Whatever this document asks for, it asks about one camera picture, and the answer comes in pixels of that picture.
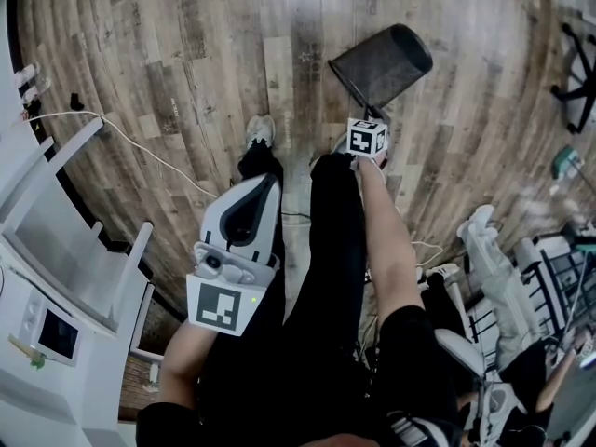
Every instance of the foot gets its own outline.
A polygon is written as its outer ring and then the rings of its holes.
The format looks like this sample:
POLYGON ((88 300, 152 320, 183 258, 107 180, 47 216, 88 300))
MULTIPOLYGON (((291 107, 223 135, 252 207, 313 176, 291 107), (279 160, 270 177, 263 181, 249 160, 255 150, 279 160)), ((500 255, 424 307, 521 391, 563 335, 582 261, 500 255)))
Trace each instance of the foot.
POLYGON ((460 238, 464 238, 464 230, 466 230, 468 228, 469 224, 470 224, 469 220, 466 220, 463 223, 461 223, 457 227, 457 230, 455 230, 455 234, 460 238))
POLYGON ((273 147, 276 138, 276 123, 270 115, 254 115, 246 127, 246 145, 251 149, 253 144, 264 142, 267 147, 273 147))
POLYGON ((346 154, 347 153, 347 132, 344 132, 344 134, 342 134, 337 142, 335 143, 335 146, 332 148, 332 154, 346 154))
POLYGON ((458 271, 459 266, 456 264, 440 264, 439 266, 435 266, 434 268, 427 270, 426 275, 427 278, 429 278, 431 275, 438 273, 443 277, 443 279, 447 279, 448 277, 455 275, 458 271))
POLYGON ((493 212, 494 207, 492 205, 481 205, 474 211, 469 220, 480 224, 484 228, 488 224, 488 221, 491 220, 493 212))

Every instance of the black trash can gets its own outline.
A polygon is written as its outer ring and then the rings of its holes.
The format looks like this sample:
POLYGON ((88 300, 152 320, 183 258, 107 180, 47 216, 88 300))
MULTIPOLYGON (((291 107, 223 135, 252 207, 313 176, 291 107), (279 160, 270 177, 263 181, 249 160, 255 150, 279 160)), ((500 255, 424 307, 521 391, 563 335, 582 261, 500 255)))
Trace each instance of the black trash can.
POLYGON ((432 69, 432 57, 410 28, 396 24, 329 61, 358 103, 382 108, 432 69))

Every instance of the white robotic device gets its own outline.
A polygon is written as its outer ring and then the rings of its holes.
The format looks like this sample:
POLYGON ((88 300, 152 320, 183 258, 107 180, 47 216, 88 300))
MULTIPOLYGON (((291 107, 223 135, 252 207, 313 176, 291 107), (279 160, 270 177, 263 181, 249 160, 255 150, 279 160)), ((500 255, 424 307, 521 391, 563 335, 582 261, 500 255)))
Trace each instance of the white robotic device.
POLYGON ((240 336, 279 269, 271 250, 281 189, 272 174, 235 185, 208 206, 186 276, 188 319, 240 336))

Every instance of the hand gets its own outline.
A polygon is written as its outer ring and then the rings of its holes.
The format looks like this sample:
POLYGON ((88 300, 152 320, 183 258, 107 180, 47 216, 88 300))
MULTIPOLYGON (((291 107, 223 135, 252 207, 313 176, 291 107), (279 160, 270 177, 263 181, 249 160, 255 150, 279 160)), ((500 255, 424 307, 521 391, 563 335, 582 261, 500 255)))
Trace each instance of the hand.
POLYGON ((465 431, 462 434, 462 447, 471 447, 471 445, 472 445, 472 442, 470 442, 469 439, 467 438, 468 433, 469 433, 468 431, 465 431))

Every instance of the wire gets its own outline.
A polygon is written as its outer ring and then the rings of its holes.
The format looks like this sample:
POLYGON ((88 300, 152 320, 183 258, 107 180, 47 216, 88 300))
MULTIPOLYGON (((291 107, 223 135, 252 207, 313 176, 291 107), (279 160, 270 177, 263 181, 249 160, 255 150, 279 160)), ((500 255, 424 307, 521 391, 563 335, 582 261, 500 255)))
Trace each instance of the wire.
POLYGON ((305 213, 301 213, 301 212, 296 212, 296 213, 281 212, 281 215, 286 215, 288 217, 304 217, 305 219, 310 220, 310 215, 306 215, 305 213))
POLYGON ((2 284, 0 285, 0 294, 2 294, 2 290, 4 289, 4 284, 6 281, 4 267, 2 265, 0 265, 0 274, 2 274, 2 284))
POLYGON ((139 143, 133 141, 129 136, 127 136, 124 131, 122 131, 122 129, 120 129, 116 124, 114 124, 112 121, 110 121, 108 118, 106 118, 103 115, 98 115, 97 113, 93 113, 92 111, 63 111, 61 113, 48 113, 46 115, 38 115, 36 117, 32 117, 30 119, 25 119, 19 123, 15 123, 12 126, 17 126, 18 124, 24 124, 24 123, 31 123, 33 121, 36 121, 37 119, 43 119, 45 117, 50 117, 50 116, 55 116, 55 115, 94 115, 98 118, 100 118, 103 122, 109 124, 110 126, 112 126, 117 132, 118 134, 120 134, 120 136, 122 136, 126 142, 132 144, 133 146, 137 147, 138 149, 141 149, 142 151, 144 151, 145 153, 147 153, 149 156, 151 156, 153 159, 155 159, 157 162, 163 164, 164 166, 166 166, 167 168, 170 168, 172 170, 174 170, 175 172, 178 172, 180 175, 182 175, 190 184, 193 185, 193 187, 195 187, 196 190, 202 192, 203 194, 205 194, 206 196, 211 196, 213 198, 217 198, 217 196, 215 194, 212 194, 211 192, 203 189, 202 187, 198 186, 190 177, 188 177, 184 172, 182 172, 180 169, 175 168, 174 166, 172 166, 170 163, 166 162, 164 159, 162 159, 159 156, 156 156, 154 153, 152 153, 149 149, 147 149, 146 147, 141 146, 139 143))
POLYGON ((428 260, 426 260, 425 262, 423 262, 421 264, 417 264, 416 266, 425 266, 443 253, 443 247, 441 247, 439 245, 433 245, 432 243, 426 243, 423 241, 415 241, 415 242, 412 242, 412 245, 424 245, 425 247, 429 247, 430 249, 439 249, 439 251, 437 251, 437 253, 435 253, 433 256, 431 256, 428 260))
MULTIPOLYGON (((122 129, 120 129, 115 123, 113 123, 112 121, 110 121, 107 117, 105 117, 103 115, 99 115, 98 113, 94 113, 93 111, 62 111, 60 113, 47 113, 45 115, 38 115, 36 117, 31 117, 31 118, 24 119, 22 121, 19 121, 18 123, 13 124, 11 127, 18 126, 20 124, 25 124, 25 123, 32 123, 33 121, 36 121, 37 119, 43 119, 45 117, 58 116, 58 115, 94 115, 94 116, 100 118, 104 123, 109 124, 110 126, 112 126, 117 131, 117 133, 124 138, 124 140, 126 142, 128 142, 129 144, 132 144, 134 147, 137 147, 138 149, 144 151, 146 154, 148 154, 149 156, 151 156, 153 159, 155 159, 160 164, 163 164, 167 168, 172 169, 175 172, 178 172, 190 184, 192 184, 193 187, 195 187, 196 190, 198 190, 199 192, 202 192, 206 196, 210 196, 210 197, 213 197, 213 198, 217 198, 218 197, 215 194, 212 194, 211 192, 209 192, 208 190, 205 190, 202 187, 200 187, 198 184, 196 184, 188 175, 186 175, 180 169, 172 166, 169 162, 166 162, 164 159, 162 159, 161 157, 157 156, 156 154, 154 154, 153 152, 151 152, 146 147, 144 147, 144 146, 140 145, 139 143, 133 141, 129 136, 127 136, 124 133, 124 131, 122 129)), ((307 219, 310 220, 310 216, 309 215, 306 215, 306 214, 303 214, 303 213, 286 213, 286 212, 282 212, 282 215, 286 215, 286 216, 301 216, 301 217, 305 217, 305 218, 307 218, 307 219)), ((307 226, 310 226, 310 223, 285 223, 284 225, 285 226, 289 226, 289 227, 307 227, 307 226)))
POLYGON ((364 330, 364 334, 362 335, 362 346, 360 347, 360 352, 359 352, 359 361, 362 361, 362 356, 364 355, 364 353, 366 351, 369 336, 372 332, 373 326, 376 323, 377 319, 378 319, 378 315, 374 315, 371 323, 367 326, 366 330, 364 330))

